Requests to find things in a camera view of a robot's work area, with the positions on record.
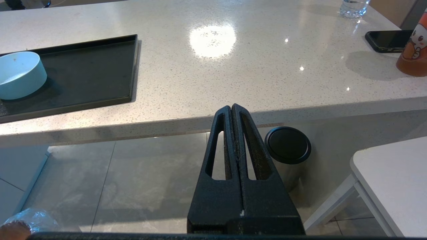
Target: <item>light blue bowl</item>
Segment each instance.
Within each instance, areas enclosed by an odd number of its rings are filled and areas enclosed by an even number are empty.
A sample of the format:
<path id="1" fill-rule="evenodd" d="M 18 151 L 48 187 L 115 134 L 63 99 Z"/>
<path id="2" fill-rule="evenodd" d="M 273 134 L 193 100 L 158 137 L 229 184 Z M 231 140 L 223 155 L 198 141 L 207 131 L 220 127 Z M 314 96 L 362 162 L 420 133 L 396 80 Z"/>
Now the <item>light blue bowl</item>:
<path id="1" fill-rule="evenodd" d="M 18 52 L 0 57 L 0 99 L 32 94 L 46 79 L 46 70 L 37 53 Z"/>

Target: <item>orange cup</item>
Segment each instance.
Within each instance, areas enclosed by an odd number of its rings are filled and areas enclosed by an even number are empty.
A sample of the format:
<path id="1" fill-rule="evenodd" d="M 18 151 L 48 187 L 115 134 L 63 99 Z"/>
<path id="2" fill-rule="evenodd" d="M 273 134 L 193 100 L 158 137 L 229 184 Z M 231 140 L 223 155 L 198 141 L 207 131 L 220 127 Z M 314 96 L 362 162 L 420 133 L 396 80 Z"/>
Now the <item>orange cup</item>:
<path id="1" fill-rule="evenodd" d="M 411 76 L 427 76 L 427 9 L 412 32 L 396 67 Z"/>

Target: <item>cartoon character print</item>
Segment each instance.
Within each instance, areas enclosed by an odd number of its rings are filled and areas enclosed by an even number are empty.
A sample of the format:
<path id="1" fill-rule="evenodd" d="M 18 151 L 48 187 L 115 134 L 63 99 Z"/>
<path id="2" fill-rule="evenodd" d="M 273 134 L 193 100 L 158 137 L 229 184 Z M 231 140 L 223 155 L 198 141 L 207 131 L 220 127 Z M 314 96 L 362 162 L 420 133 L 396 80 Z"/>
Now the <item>cartoon character print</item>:
<path id="1" fill-rule="evenodd" d="M 405 47 L 403 57 L 408 60 L 416 60 L 421 55 L 426 55 L 426 53 L 423 54 L 424 51 L 422 51 L 425 47 L 427 47 L 427 29 L 425 29 L 423 25 L 418 24 Z"/>

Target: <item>plastic bag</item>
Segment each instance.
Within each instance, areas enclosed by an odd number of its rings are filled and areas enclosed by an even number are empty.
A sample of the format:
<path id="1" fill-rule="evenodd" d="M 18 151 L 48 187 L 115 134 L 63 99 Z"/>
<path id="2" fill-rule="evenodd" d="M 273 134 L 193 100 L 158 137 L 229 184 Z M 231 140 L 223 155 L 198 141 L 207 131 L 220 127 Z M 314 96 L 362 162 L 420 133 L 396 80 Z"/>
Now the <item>plastic bag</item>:
<path id="1" fill-rule="evenodd" d="M 3 225 L 12 222 L 25 223 L 31 233 L 59 231 L 59 224 L 45 210 L 39 208 L 27 208 L 8 218 Z"/>

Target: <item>smartphone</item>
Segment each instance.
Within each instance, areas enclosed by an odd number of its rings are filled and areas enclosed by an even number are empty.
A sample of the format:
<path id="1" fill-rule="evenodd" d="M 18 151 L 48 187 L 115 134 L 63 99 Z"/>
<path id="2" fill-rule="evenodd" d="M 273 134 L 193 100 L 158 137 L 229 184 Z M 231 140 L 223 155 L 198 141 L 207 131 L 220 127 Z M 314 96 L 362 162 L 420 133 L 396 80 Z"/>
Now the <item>smartphone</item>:
<path id="1" fill-rule="evenodd" d="M 370 31 L 365 38 L 378 53 L 401 53 L 413 30 Z"/>

